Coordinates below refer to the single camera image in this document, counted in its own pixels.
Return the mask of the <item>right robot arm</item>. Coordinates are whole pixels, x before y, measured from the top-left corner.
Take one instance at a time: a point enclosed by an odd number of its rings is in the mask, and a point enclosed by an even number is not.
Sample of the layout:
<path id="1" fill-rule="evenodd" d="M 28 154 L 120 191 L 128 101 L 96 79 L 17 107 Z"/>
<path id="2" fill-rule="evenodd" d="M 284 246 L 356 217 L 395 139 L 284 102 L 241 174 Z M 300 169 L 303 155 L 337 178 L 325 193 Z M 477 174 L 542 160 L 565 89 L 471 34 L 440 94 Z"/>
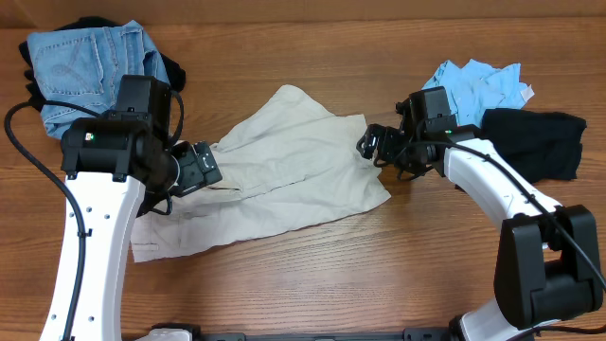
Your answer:
<path id="1" fill-rule="evenodd" d="M 397 103 L 397 128 L 370 124 L 360 155 L 416 179 L 436 171 L 466 192 L 498 227 L 494 297 L 446 327 L 407 328 L 404 340 L 534 340 L 543 332 L 603 334 L 566 326 L 598 310 L 605 294 L 597 226 L 585 206 L 562 206 L 542 194 L 482 137 L 461 126 L 446 91 L 435 87 Z"/>

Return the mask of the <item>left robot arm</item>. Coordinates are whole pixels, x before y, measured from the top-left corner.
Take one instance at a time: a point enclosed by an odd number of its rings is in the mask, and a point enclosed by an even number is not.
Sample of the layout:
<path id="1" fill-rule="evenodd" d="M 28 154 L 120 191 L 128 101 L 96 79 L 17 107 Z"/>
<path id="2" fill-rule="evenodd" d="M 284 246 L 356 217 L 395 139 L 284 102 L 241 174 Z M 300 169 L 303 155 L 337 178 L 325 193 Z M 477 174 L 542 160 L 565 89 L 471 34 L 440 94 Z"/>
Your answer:
<path id="1" fill-rule="evenodd" d="M 114 109 L 78 118 L 62 135 L 62 185 L 70 196 L 62 251 L 42 339 L 119 340 L 135 220 L 160 202 L 222 180 L 204 142 L 169 128 L 180 96 L 153 77 L 123 76 Z"/>

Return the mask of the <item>beige khaki shorts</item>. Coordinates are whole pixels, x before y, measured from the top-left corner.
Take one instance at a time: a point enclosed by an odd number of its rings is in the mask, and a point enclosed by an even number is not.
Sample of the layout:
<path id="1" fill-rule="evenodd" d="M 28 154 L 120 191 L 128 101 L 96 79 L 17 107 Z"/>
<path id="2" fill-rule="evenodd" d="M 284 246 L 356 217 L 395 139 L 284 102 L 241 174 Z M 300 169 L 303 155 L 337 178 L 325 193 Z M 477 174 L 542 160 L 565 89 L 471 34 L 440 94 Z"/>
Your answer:
<path id="1" fill-rule="evenodd" d="M 222 181 L 136 220 L 134 260 L 178 258 L 367 212 L 390 194 L 356 144 L 365 117 L 339 117 L 292 85 L 211 145 Z"/>

